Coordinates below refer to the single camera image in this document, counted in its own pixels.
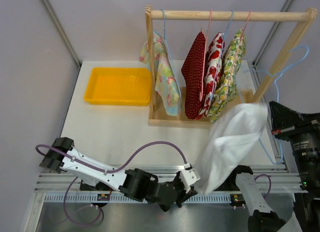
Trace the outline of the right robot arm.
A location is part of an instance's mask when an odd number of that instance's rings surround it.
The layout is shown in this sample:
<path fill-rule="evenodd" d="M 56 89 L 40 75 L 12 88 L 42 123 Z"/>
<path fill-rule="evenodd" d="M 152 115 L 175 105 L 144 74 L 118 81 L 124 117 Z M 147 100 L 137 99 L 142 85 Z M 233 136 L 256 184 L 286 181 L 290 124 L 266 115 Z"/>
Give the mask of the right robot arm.
<path fill-rule="evenodd" d="M 233 173 L 227 185 L 240 189 L 249 211 L 249 231 L 319 231 L 320 227 L 320 115 L 300 113 L 279 102 L 269 103 L 272 134 L 290 142 L 301 181 L 293 193 L 293 212 L 288 221 L 266 203 L 251 171 Z"/>

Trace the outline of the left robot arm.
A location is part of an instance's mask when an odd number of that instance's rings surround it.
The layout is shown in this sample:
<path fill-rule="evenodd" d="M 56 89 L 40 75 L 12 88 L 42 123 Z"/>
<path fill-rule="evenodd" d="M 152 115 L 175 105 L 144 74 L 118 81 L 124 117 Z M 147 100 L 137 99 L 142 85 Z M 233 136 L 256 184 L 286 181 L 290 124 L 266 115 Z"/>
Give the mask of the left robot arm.
<path fill-rule="evenodd" d="M 173 147 L 182 157 L 183 170 L 178 171 L 172 181 L 159 182 L 159 178 L 152 173 L 138 168 L 126 168 L 139 152 L 158 144 Z M 182 203 L 197 195 L 195 184 L 201 178 L 187 162 L 183 152 L 167 141 L 154 141 L 140 147 L 120 167 L 84 155 L 75 147 L 74 141 L 67 137 L 57 138 L 51 146 L 39 144 L 35 150 L 43 156 L 39 164 L 43 169 L 55 173 L 70 172 L 96 190 L 104 190 L 108 186 L 129 199 L 158 204 L 163 211 L 168 211 L 173 204 L 181 207 Z"/>

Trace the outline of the white skirt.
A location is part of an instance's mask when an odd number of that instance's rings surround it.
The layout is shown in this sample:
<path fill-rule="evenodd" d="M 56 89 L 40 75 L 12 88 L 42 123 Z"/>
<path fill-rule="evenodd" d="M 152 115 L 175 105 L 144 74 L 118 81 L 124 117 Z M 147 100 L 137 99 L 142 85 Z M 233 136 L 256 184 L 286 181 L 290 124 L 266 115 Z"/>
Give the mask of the white skirt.
<path fill-rule="evenodd" d="M 241 103 L 214 123 L 193 164 L 200 175 L 194 186 L 198 193 L 209 194 L 223 184 L 261 137 L 267 116 L 266 105 Z"/>

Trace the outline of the lemon print skirt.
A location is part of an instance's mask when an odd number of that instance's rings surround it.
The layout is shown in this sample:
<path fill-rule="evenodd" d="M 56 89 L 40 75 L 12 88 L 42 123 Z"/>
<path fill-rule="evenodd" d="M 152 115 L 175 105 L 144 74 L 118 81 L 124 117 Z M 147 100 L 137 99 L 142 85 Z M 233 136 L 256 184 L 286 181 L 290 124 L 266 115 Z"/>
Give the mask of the lemon print skirt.
<path fill-rule="evenodd" d="M 218 120 L 227 103 L 233 101 L 238 94 L 236 75 L 246 55 L 246 47 L 245 29 L 240 28 L 222 57 L 222 75 L 208 111 L 211 123 Z"/>

